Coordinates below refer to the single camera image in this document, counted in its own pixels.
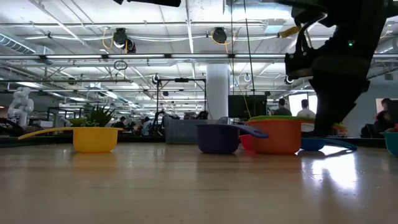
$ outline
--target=white robot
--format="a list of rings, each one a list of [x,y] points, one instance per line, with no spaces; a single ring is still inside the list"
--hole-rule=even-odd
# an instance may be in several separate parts
[[[8,118],[17,122],[19,126],[23,127],[27,125],[27,114],[32,112],[34,109],[34,102],[29,99],[30,88],[19,87],[14,93],[14,99],[8,108]]]

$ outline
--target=white column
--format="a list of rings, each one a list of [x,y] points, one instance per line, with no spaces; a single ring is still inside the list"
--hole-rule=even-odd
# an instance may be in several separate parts
[[[209,119],[220,119],[228,116],[229,65],[208,64],[206,71]]]

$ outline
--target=gray bin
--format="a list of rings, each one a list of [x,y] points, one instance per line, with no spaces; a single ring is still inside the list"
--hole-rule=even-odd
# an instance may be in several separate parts
[[[164,117],[166,144],[198,144],[198,124],[227,124],[228,118],[215,119],[171,119]]]

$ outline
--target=ceiling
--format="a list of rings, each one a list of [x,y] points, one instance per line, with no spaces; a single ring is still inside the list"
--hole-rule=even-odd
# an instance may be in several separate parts
[[[157,6],[139,2],[125,2],[122,6],[112,0],[44,0],[40,2],[44,8],[34,0],[2,0],[0,7],[0,33],[6,32],[16,36],[26,45],[41,45],[52,50],[54,54],[120,54],[124,50],[111,45],[111,34],[117,27],[125,27],[127,35],[134,41],[137,54],[280,54],[294,51],[294,38],[277,38],[276,33],[286,30],[294,25],[290,12],[286,7],[270,7],[260,11],[248,13],[248,29],[244,20],[244,11],[236,10],[231,13],[225,8],[223,13],[222,0],[186,0],[180,7]],[[225,45],[215,44],[208,36],[215,27],[223,27],[228,36]],[[386,26],[383,35],[388,38],[398,28],[393,23]],[[314,25],[309,34],[315,48],[323,45],[334,31],[334,27],[326,28],[320,24]],[[18,54],[7,47],[0,46],[0,54]],[[41,80],[46,74],[53,80],[110,80],[101,82],[103,89],[117,89],[118,98],[99,96],[95,92],[52,92],[60,102],[67,102],[67,106],[74,103],[116,103],[119,111],[134,110],[137,113],[152,114],[155,106],[153,99],[155,92],[138,92],[138,90],[153,90],[152,77],[157,74],[160,78],[205,78],[206,65],[215,63],[215,60],[190,60],[190,59],[129,59],[125,60],[129,68],[125,71],[114,69],[113,63],[98,60],[54,60],[53,64],[46,65],[33,60],[8,60],[2,64],[0,77],[3,79]],[[233,75],[242,90],[251,89],[251,80],[246,81],[245,75],[253,72],[257,94],[263,94],[265,89],[303,88],[307,86],[303,80],[298,80],[293,85],[284,83],[285,67],[283,60],[235,60]],[[37,89],[42,90],[87,90],[90,83],[77,82],[76,85],[68,83],[41,83]],[[204,93],[199,86],[201,83],[174,83],[170,82],[163,90],[170,89],[169,96],[160,96],[161,99],[203,99]],[[20,84],[11,84],[15,89]],[[196,89],[196,91],[172,91],[180,89]],[[284,92],[272,92],[277,98]],[[86,98],[86,101],[77,101],[73,98]],[[138,108],[122,106],[122,103],[137,103]],[[167,110],[184,113],[187,111],[202,110],[203,102],[164,101]]]

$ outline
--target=green plant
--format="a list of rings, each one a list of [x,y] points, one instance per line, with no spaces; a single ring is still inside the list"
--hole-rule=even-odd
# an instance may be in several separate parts
[[[86,121],[86,118],[72,118],[72,119],[69,119],[69,122],[71,122],[73,127],[80,127],[85,121]]]
[[[105,127],[105,125],[111,121],[114,114],[114,109],[112,111],[110,111],[110,109],[111,108],[105,110],[105,106],[95,106],[90,115],[87,116],[87,122],[85,122],[84,125]]]

